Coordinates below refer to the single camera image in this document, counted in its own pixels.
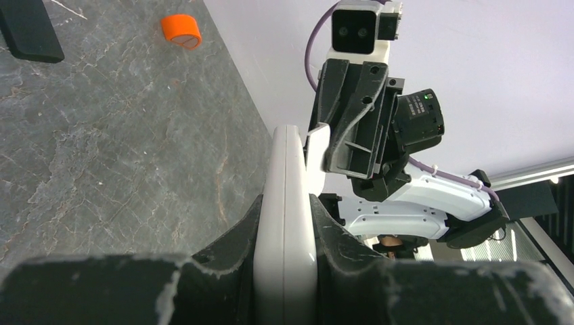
orange object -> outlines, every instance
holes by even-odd
[[[195,49],[201,44],[201,34],[195,18],[189,15],[172,15],[161,20],[165,38],[183,46],[186,49]]]

marble surface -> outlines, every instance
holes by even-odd
[[[66,55],[0,43],[0,278],[32,256],[195,253],[263,188],[271,137],[207,9],[44,0]],[[185,13],[203,43],[167,43]]]

purple cable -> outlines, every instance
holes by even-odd
[[[387,0],[377,0],[377,1],[382,4],[387,2]],[[309,81],[309,84],[311,85],[311,88],[313,88],[314,91],[317,91],[317,84],[313,80],[313,76],[311,75],[311,69],[309,68],[309,58],[311,56],[311,48],[313,47],[313,42],[315,41],[319,29],[321,29],[323,24],[325,24],[327,19],[329,19],[329,17],[333,14],[336,6],[337,3],[335,3],[331,8],[329,8],[329,10],[327,10],[327,12],[321,17],[321,19],[319,19],[319,22],[317,22],[315,28],[313,28],[313,31],[311,32],[311,36],[309,36],[307,47],[305,48],[305,74],[307,75],[307,80]],[[412,157],[409,157],[409,163],[413,164],[415,167],[422,169],[423,171],[426,171],[427,173],[435,172],[435,170],[432,167],[429,167]],[[467,185],[473,188],[480,188],[480,185],[478,183],[469,181],[468,179],[464,179],[455,175],[451,175],[449,173],[445,173],[444,171],[437,171],[435,175],[445,179],[450,179],[451,181],[455,181],[457,183]],[[495,201],[500,201],[496,192],[494,192],[491,188],[483,186],[481,190],[488,193]]]
[[[309,57],[311,56],[311,48],[313,47],[313,42],[315,41],[317,33],[319,33],[319,29],[321,29],[323,24],[325,24],[327,19],[329,19],[329,17],[333,14],[337,3],[335,3],[331,8],[329,8],[329,10],[327,10],[326,13],[323,14],[323,16],[321,16],[321,19],[319,19],[319,22],[317,22],[315,28],[313,28],[311,36],[309,36],[309,40],[307,41],[307,47],[305,48],[305,74],[307,75],[307,80],[309,81],[311,88],[313,88],[313,91],[317,91],[317,84],[313,80],[311,69],[309,69]]]
[[[422,162],[416,160],[415,158],[409,157],[409,163],[411,163],[412,165],[414,165],[417,168],[420,168],[423,171],[426,171],[427,173],[434,173],[435,169],[429,166],[426,166],[425,164],[423,164]],[[436,176],[442,177],[442,178],[446,178],[446,179],[450,179],[451,181],[455,181],[457,183],[461,183],[463,185],[468,185],[470,187],[473,188],[479,188],[480,185],[478,183],[475,183],[473,181],[469,181],[468,179],[464,179],[462,177],[458,177],[455,175],[451,175],[449,173],[445,173],[444,171],[437,171]],[[481,188],[482,191],[485,191],[486,193],[488,193],[490,196],[492,196],[492,198],[495,201],[500,201],[500,199],[498,198],[498,195],[496,194],[496,192],[494,192],[491,188],[488,188],[486,186],[483,186]]]

